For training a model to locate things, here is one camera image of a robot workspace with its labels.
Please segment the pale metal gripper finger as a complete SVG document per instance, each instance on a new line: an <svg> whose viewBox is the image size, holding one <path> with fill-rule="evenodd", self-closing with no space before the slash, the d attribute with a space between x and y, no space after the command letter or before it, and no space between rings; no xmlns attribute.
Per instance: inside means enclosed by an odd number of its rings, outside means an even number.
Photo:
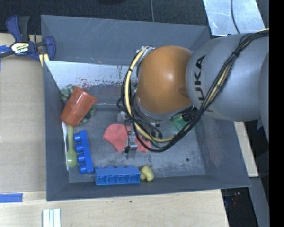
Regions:
<svg viewBox="0 0 284 227"><path fill-rule="evenodd" d="M138 145L135 141L135 136L129 136L126 147L126 158L127 159L135 159L136 151L138 149Z"/></svg>

